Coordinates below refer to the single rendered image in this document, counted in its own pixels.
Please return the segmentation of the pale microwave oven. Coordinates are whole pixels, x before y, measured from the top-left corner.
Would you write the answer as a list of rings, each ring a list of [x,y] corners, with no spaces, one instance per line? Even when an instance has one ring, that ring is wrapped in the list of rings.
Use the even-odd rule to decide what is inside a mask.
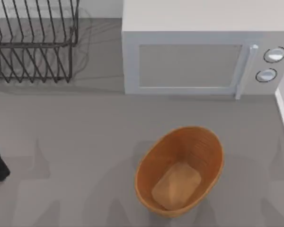
[[[242,44],[247,51],[256,44],[241,97],[272,95],[284,76],[284,58],[268,63],[264,53],[284,48],[284,0],[124,0],[123,70],[124,60],[141,44]],[[258,82],[256,74],[269,68],[276,78]]]

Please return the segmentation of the small white microwave knob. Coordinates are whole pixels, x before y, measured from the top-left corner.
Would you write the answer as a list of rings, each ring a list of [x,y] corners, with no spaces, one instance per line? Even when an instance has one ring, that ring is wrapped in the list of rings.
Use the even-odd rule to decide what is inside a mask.
[[[255,78],[260,83],[267,83],[274,80],[277,76],[277,71],[273,68],[259,71]]]

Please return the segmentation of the pale microwave door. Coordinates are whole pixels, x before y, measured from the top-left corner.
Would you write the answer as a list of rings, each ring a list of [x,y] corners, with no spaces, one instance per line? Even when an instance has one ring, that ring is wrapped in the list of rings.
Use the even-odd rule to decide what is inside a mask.
[[[125,90],[230,96],[247,54],[242,44],[141,44],[124,60]]]

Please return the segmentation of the large white microwave knob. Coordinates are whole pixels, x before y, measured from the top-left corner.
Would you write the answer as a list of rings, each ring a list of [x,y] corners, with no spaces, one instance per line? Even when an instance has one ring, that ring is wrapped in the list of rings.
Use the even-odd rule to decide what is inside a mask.
[[[276,47],[273,49],[268,49],[264,53],[264,60],[268,63],[277,63],[284,58],[284,48]]]

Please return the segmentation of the brown wicker basket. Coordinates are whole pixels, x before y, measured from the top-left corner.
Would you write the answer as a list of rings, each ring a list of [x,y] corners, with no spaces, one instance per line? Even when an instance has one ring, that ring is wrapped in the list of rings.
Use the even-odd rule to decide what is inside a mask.
[[[220,178],[223,147],[211,130],[174,129],[159,139],[137,166],[137,199],[149,211],[174,218],[202,201]]]

